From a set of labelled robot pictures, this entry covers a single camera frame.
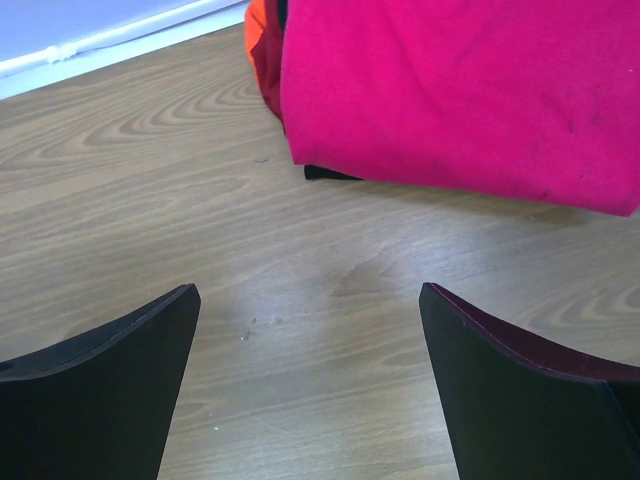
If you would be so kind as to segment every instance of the orange fabric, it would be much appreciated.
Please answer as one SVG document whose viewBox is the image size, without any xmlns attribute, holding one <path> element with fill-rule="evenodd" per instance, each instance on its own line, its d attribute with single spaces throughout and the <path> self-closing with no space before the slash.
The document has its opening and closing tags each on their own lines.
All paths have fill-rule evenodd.
<svg viewBox="0 0 640 480">
<path fill-rule="evenodd" d="M 267 10 L 265 0 L 251 0 L 249 8 L 244 15 L 244 44 L 247 50 L 247 57 L 255 71 L 256 65 L 251 55 L 251 50 L 260 41 L 260 37 L 267 27 Z"/>
<path fill-rule="evenodd" d="M 263 0 L 267 22 L 258 40 L 250 52 L 253 57 L 256 79 L 264 102 L 279 119 L 280 109 L 280 67 L 282 64 L 282 45 L 284 36 L 278 17 L 280 0 Z"/>
</svg>

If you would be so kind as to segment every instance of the pink fabric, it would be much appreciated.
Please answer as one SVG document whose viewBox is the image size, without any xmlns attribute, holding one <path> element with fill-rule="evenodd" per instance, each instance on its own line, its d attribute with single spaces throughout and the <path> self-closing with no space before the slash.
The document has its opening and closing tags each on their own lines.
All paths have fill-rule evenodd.
<svg viewBox="0 0 640 480">
<path fill-rule="evenodd" d="M 294 162 L 630 215 L 639 0 L 289 0 Z"/>
</svg>

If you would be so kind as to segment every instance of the wooden floor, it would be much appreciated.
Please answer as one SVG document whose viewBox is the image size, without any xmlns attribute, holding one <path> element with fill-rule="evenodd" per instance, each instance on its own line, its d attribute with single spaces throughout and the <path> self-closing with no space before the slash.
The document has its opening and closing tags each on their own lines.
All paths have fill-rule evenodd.
<svg viewBox="0 0 640 480">
<path fill-rule="evenodd" d="M 306 182 L 242 42 L 0 103 L 0 360 L 195 282 L 161 480 L 457 478 L 424 281 L 640 365 L 640 215 Z"/>
</svg>

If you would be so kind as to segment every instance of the folded clothing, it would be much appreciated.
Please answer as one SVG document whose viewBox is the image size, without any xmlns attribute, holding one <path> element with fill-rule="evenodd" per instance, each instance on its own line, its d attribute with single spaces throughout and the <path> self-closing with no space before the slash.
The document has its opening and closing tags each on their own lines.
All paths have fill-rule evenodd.
<svg viewBox="0 0 640 480">
<path fill-rule="evenodd" d="M 296 164 L 617 215 L 640 204 L 640 3 L 287 10 L 278 105 Z"/>
</svg>

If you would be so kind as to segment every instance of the folded pink cloth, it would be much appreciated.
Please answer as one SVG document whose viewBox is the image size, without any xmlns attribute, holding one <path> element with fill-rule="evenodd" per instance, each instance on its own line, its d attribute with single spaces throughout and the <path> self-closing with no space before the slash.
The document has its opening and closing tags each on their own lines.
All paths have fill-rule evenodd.
<svg viewBox="0 0 640 480">
<path fill-rule="evenodd" d="M 631 215 L 640 1 L 289 0 L 294 162 Z"/>
</svg>

